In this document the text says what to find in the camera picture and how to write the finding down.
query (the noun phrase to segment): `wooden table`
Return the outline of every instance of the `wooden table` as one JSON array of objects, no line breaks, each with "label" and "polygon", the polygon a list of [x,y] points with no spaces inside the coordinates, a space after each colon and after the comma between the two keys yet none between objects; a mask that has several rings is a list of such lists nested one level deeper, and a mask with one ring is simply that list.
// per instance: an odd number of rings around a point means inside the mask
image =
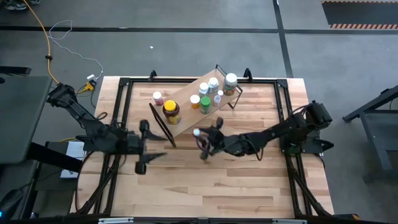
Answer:
[{"label": "wooden table", "polygon": [[[96,107],[96,115],[102,112],[109,114],[103,120],[104,123],[110,122],[118,82],[119,77],[104,77]],[[288,84],[293,109],[306,105],[308,98],[304,80],[292,78],[288,79]],[[186,84],[135,83],[127,119],[128,129],[138,131],[139,121],[148,119],[151,130],[161,135],[162,131],[148,106],[152,101],[152,93],[161,91],[167,96],[184,85]],[[196,126],[209,126],[220,116],[224,118],[222,131],[228,135],[260,131],[279,122],[273,86],[243,84],[241,87],[243,94],[234,111],[226,105]],[[121,102],[120,118],[124,99]],[[112,216],[294,217],[285,158],[280,152],[278,140],[268,143],[261,162],[254,155],[233,157],[221,153],[210,157],[205,163],[199,159],[200,151],[191,133],[192,128],[175,137],[177,148],[173,148],[168,141],[148,141],[149,152],[161,151],[168,154],[151,162],[146,175],[136,175],[134,166],[137,156],[127,156],[126,163],[119,170]],[[324,208],[333,213],[321,160],[308,154],[303,154],[302,157],[309,189]],[[103,154],[100,152],[94,153],[87,160],[78,184],[79,207],[98,185],[102,161]],[[304,212],[300,190],[298,195],[300,208]]]}]

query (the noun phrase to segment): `white bottle cap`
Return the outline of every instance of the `white bottle cap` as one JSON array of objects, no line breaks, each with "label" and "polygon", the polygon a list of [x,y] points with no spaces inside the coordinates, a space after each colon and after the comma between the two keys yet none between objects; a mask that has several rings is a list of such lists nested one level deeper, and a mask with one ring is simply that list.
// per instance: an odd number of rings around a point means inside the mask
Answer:
[{"label": "white bottle cap", "polygon": [[199,136],[200,135],[200,130],[199,129],[194,129],[193,130],[193,135],[194,136]]},{"label": "white bottle cap", "polygon": [[233,73],[229,73],[225,78],[226,78],[226,81],[229,83],[234,83],[238,79],[237,76]]},{"label": "white bottle cap", "polygon": [[198,95],[192,95],[191,96],[191,103],[199,103],[200,97]]},{"label": "white bottle cap", "polygon": [[152,96],[154,97],[155,100],[162,98],[162,94],[159,91],[154,92]]},{"label": "white bottle cap", "polygon": [[218,80],[217,78],[213,77],[209,79],[209,85],[211,86],[217,86],[218,85]]},{"label": "white bottle cap", "polygon": [[215,96],[214,96],[214,102],[215,102],[216,104],[219,104],[219,103],[221,102],[221,97],[220,97],[220,95],[215,95]]},{"label": "white bottle cap", "polygon": [[207,83],[201,83],[199,88],[201,90],[208,90],[209,89],[209,85],[207,85]]}]

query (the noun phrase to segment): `gray floor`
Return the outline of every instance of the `gray floor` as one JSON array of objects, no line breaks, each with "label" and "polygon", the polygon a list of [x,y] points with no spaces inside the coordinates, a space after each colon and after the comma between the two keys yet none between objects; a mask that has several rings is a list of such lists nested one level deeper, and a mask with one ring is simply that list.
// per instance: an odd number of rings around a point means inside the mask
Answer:
[{"label": "gray floor", "polygon": [[[328,29],[320,1],[280,0],[279,4],[286,29]],[[72,19],[74,26],[276,28],[271,0],[117,0],[112,5],[105,0],[43,0],[35,9],[46,26]],[[28,12],[2,10],[0,25],[37,23]],[[305,79],[308,97],[323,102],[334,119],[322,138],[335,143],[325,153],[335,212],[397,223],[398,185],[362,181],[363,174],[377,167],[377,160],[362,124],[358,120],[346,124],[341,117],[397,85],[398,36],[286,35],[286,39],[294,77]],[[256,77],[286,77],[277,34],[71,32],[60,43],[98,59],[105,75],[148,75],[153,69],[158,75],[200,75],[218,63],[237,74],[249,67]],[[0,63],[28,66],[32,75],[46,75],[45,44],[41,32],[0,31]],[[52,70],[61,82],[78,88],[85,77],[100,71],[94,62],[56,45],[52,52]],[[80,102],[94,111],[89,98]],[[398,102],[392,107],[398,108]],[[34,140],[59,141],[77,134],[83,130],[64,110],[46,105]],[[36,209],[54,215],[65,207],[46,210],[46,204],[44,200]]]}]

